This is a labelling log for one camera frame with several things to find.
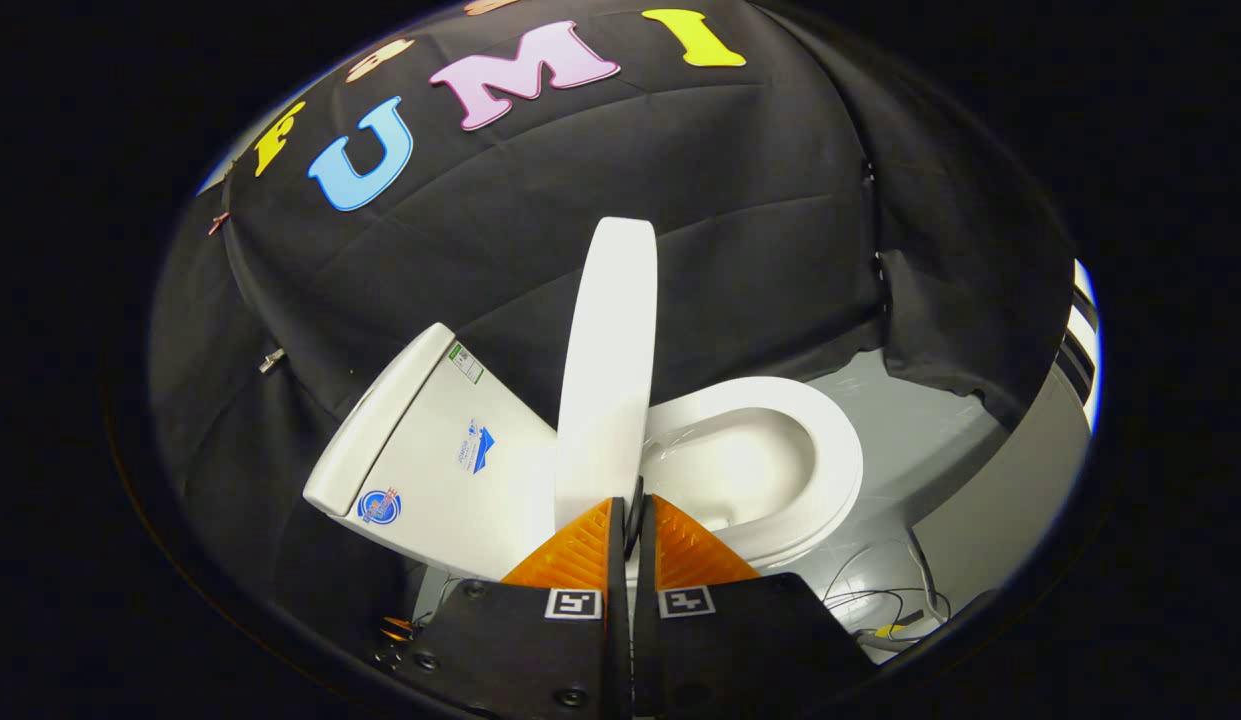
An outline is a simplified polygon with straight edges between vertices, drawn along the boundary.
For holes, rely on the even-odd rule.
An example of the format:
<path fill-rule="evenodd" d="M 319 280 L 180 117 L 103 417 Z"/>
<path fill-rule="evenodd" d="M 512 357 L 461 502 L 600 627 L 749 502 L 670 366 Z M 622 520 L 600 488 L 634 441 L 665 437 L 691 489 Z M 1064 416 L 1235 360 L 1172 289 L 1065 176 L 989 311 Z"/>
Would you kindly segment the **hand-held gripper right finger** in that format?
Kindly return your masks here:
<path fill-rule="evenodd" d="M 804 578 L 758 574 L 665 498 L 643 498 L 637 552 L 637 716 L 812 719 L 877 677 Z"/>

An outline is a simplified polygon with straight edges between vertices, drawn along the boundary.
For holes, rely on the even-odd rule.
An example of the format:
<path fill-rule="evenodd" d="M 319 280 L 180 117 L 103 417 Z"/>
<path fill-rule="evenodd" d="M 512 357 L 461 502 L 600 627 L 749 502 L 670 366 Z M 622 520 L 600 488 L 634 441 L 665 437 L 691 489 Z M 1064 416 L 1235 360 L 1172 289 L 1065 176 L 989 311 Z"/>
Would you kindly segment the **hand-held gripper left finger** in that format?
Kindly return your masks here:
<path fill-rule="evenodd" d="M 386 618 L 379 670 L 469 719 L 628 719 L 628 511 L 601 502 L 500 582 L 452 583 L 418 623 Z"/>

